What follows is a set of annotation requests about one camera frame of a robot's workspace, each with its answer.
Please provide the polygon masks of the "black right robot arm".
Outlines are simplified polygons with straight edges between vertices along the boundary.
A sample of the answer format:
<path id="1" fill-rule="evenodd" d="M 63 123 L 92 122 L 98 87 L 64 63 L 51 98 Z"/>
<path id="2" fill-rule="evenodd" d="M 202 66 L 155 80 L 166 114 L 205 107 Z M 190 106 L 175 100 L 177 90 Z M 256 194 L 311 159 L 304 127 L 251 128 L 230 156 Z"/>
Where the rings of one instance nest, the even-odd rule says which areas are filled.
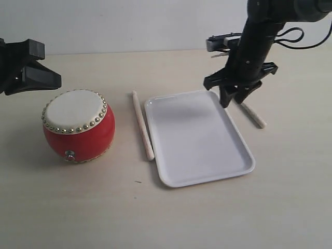
<path id="1" fill-rule="evenodd" d="M 282 44 L 279 31 L 288 22 L 318 22 L 331 13 L 331 1 L 248 1 L 247 20 L 241 33 L 211 36 L 208 52 L 228 56 L 225 67 L 205 77 L 206 90 L 219 87 L 219 102 L 238 104 L 274 75 L 278 66 L 265 59 L 274 43 Z"/>

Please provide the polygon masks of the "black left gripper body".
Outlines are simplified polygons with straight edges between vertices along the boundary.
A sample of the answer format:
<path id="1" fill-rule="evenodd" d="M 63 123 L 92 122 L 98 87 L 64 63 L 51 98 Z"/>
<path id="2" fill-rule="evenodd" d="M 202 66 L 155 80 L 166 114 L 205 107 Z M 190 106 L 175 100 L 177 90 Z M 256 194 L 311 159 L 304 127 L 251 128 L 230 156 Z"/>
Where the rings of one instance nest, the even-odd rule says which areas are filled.
<path id="1" fill-rule="evenodd" d="M 9 86 L 13 78 L 11 48 L 1 38 L 1 93 Z"/>

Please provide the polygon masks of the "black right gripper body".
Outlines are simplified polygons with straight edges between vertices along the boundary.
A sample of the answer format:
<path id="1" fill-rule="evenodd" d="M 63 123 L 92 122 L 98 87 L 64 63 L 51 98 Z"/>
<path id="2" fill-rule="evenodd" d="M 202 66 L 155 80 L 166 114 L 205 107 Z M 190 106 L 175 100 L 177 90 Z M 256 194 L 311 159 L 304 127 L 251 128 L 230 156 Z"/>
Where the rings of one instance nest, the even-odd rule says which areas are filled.
<path id="1" fill-rule="evenodd" d="M 225 67 L 206 76 L 203 85 L 206 90 L 216 86 L 244 86 L 250 87 L 258 83 L 269 74 L 276 74 L 278 66 L 273 62 L 266 62 L 271 47 L 252 47 L 247 49 L 207 46 L 208 52 L 220 52 L 227 54 Z"/>

